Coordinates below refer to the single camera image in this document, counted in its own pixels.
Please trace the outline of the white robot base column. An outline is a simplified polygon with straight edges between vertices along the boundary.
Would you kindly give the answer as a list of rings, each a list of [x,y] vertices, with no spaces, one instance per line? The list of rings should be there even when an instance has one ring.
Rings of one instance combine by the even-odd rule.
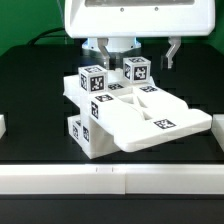
[[[88,38],[82,49],[87,52],[100,53],[99,47],[105,47],[109,53],[125,53],[139,49],[141,44],[135,37]]]

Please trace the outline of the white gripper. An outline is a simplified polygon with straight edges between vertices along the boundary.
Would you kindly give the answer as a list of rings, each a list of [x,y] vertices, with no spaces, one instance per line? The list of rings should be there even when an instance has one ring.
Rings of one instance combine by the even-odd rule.
[[[214,29],[214,0],[65,0],[65,30],[70,37],[97,37],[104,67],[114,58],[108,38],[206,36]],[[169,37],[161,68],[171,69],[181,46]]]

